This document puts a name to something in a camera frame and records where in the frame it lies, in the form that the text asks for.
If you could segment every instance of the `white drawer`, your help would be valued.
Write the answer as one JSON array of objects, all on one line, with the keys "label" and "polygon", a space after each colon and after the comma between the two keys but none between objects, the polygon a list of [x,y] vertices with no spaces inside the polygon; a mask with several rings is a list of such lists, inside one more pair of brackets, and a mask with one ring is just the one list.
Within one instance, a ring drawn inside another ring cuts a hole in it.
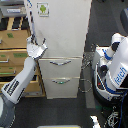
[{"label": "white drawer", "polygon": [[76,98],[79,79],[44,79],[47,99]]},{"label": "white drawer", "polygon": [[40,59],[42,78],[79,77],[82,58],[77,59]]}]

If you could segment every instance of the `white panel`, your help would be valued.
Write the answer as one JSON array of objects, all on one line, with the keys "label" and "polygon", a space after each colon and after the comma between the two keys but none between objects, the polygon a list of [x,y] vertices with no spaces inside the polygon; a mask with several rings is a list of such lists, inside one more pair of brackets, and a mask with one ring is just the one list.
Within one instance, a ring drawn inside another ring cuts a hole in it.
[{"label": "white panel", "polygon": [[39,60],[42,78],[79,77],[82,58],[79,59],[41,59]]},{"label": "white panel", "polygon": [[51,79],[44,79],[43,82],[48,99],[77,97],[79,79],[71,79],[64,84],[52,82]]},{"label": "white panel", "polygon": [[[46,38],[44,57],[82,56],[92,0],[30,0],[38,43]],[[30,21],[27,0],[24,0]],[[49,4],[49,17],[40,17],[37,3]]]}]

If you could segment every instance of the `floor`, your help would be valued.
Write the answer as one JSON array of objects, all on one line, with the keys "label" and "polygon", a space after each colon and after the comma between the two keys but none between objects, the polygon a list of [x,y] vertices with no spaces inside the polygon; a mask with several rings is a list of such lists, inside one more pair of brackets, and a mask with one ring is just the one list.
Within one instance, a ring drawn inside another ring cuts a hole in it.
[{"label": "floor", "polygon": [[[86,79],[80,80],[82,90],[88,91],[91,86],[90,67],[86,67],[86,64],[93,56],[92,44],[109,46],[114,33],[127,35],[120,22],[120,12],[127,7],[127,0],[105,0],[103,3],[101,0],[92,0],[85,59],[81,71],[81,79]],[[16,105],[16,119],[12,128],[36,128],[42,125],[79,125],[82,128],[92,128],[91,115],[98,117],[103,128],[106,119],[92,90],[86,93],[79,90],[77,99],[22,98]]]}]

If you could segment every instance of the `sticker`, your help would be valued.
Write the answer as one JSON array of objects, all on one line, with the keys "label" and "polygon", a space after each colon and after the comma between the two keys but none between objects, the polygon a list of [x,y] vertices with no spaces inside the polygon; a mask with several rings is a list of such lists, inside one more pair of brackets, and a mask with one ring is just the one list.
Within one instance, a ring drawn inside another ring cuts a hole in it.
[{"label": "sticker", "polygon": [[49,5],[48,3],[37,3],[37,9],[39,16],[48,17],[49,16]]},{"label": "sticker", "polygon": [[9,69],[13,69],[13,67],[9,67]]},{"label": "sticker", "polygon": [[15,58],[27,57],[27,53],[13,53]]},{"label": "sticker", "polygon": [[14,38],[12,33],[7,33],[8,38]]},{"label": "sticker", "polygon": [[0,55],[1,57],[6,57],[6,55]]}]

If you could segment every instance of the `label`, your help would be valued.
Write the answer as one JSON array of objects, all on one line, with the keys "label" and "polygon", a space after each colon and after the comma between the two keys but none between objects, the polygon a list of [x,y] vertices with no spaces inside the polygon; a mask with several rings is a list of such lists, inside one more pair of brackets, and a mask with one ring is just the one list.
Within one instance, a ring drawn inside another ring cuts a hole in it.
[{"label": "label", "polygon": [[13,53],[15,58],[23,58],[23,57],[27,57],[27,53]]},{"label": "label", "polygon": [[7,33],[8,38],[14,38],[12,33]]},{"label": "label", "polygon": [[13,69],[13,67],[9,67],[9,69]]},{"label": "label", "polygon": [[120,65],[114,74],[113,80],[117,87],[120,87],[127,75],[127,70],[124,66]]},{"label": "label", "polygon": [[8,13],[20,13],[20,9],[7,9]]},{"label": "label", "polygon": [[1,57],[6,57],[6,55],[0,55]]}]

